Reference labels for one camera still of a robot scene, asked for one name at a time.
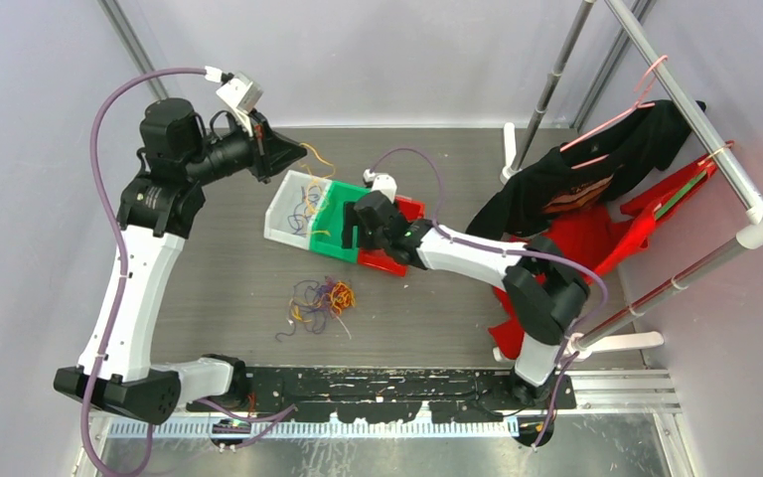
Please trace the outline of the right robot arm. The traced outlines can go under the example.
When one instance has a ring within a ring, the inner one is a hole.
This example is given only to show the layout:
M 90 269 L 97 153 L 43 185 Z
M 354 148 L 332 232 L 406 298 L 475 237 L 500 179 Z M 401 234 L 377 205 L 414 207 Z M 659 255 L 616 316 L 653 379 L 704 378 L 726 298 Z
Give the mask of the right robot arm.
M 345 204 L 342 246 L 380 250 L 400 265 L 459 274 L 504 292 L 523 331 L 510 392 L 527 408 L 548 398 L 565 333 L 589 297 L 578 265 L 552 241 L 496 241 L 410 221 L 374 191 Z

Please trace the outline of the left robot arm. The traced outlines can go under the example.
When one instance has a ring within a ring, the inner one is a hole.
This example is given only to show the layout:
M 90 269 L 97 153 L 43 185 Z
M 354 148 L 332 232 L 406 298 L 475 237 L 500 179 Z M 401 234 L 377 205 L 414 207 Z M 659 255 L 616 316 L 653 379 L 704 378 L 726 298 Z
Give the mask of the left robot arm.
M 202 398 L 239 409 L 250 395 L 242 360 L 206 354 L 186 363 L 151 363 L 159 308 L 205 204 L 205 187 L 240 171 L 266 183 L 306 150 L 274 131 L 258 111 L 249 125 L 231 118 L 228 132 L 218 135 L 182 98 L 148 105 L 139 132 L 140 168 L 122 191 L 115 217 L 124 248 L 84 351 L 74 366 L 56 371 L 53 387 L 93 409 L 154 425 Z

